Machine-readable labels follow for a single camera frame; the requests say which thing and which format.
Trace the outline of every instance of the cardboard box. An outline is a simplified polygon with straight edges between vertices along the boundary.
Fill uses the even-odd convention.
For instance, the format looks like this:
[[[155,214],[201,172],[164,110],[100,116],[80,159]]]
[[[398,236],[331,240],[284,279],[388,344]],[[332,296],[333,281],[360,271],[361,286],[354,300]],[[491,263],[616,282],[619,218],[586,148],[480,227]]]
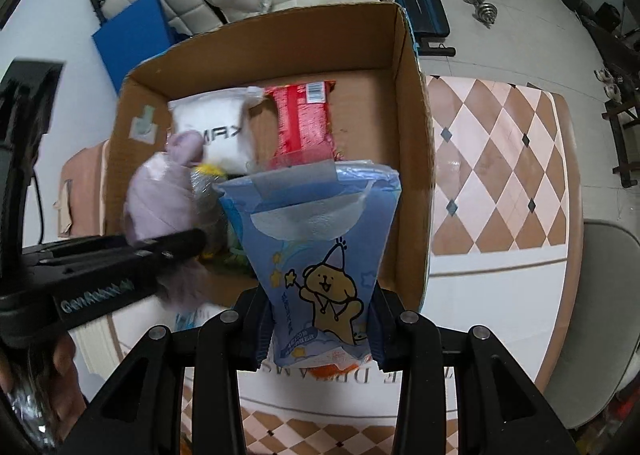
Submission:
[[[335,80],[328,98],[337,149],[400,173],[402,195],[379,280],[405,307],[420,308],[430,240],[434,148],[431,114],[414,41],[393,3],[297,8],[235,22],[176,45],[140,64],[125,80],[111,136],[105,229],[122,231],[122,208],[136,168],[162,150],[172,124],[167,102],[243,85]],[[131,139],[133,118],[153,107],[152,145]],[[252,110],[258,160],[278,142],[272,102]],[[256,281],[215,276],[215,303],[231,305]]]

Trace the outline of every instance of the white package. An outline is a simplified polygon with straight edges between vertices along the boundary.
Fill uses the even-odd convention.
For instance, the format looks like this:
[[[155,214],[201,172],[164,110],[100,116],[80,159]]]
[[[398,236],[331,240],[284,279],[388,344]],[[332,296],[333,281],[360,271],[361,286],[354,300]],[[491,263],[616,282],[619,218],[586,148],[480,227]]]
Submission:
[[[204,137],[203,162],[226,174],[244,175],[247,163],[255,161],[247,111],[263,99],[260,87],[238,87],[195,94],[168,105],[177,133],[197,130]]]

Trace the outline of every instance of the red packaging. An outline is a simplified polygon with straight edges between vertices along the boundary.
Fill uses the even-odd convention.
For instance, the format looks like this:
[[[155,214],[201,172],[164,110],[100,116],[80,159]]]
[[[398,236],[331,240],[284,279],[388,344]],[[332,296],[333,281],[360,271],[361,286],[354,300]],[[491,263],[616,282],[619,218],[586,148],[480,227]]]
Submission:
[[[329,104],[326,101],[334,85],[335,81],[317,81],[265,89],[278,107],[276,156],[328,145],[335,157]]]

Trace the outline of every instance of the blue plastic package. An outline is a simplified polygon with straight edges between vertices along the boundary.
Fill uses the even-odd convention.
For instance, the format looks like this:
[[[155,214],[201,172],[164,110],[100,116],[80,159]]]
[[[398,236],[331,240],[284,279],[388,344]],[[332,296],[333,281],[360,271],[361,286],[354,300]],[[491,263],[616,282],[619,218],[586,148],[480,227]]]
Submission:
[[[218,187],[273,308],[275,363],[320,366],[341,350],[364,359],[367,309],[401,191],[398,172],[325,161]]]

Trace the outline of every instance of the metal screw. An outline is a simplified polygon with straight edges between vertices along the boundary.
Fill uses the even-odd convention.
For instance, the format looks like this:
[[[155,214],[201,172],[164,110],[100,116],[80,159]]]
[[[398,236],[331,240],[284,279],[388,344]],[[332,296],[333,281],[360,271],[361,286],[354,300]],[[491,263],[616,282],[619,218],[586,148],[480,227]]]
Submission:
[[[402,323],[412,324],[412,323],[416,323],[418,321],[418,319],[419,319],[419,317],[418,317],[417,313],[415,313],[412,310],[405,310],[400,315],[400,321]]]
[[[482,22],[487,27],[495,23],[496,16],[498,16],[498,8],[493,4],[484,2],[485,0],[464,0],[467,4],[471,4],[476,7],[476,19]]]
[[[473,330],[474,336],[479,340],[486,340],[491,337],[491,331],[484,325],[477,325]]]
[[[162,339],[164,338],[165,334],[166,334],[166,329],[160,325],[153,327],[153,329],[149,331],[149,337],[152,340]]]
[[[240,315],[238,314],[237,311],[233,309],[229,309],[229,310],[225,310],[222,314],[220,314],[220,321],[222,321],[222,323],[233,323],[239,317]]]

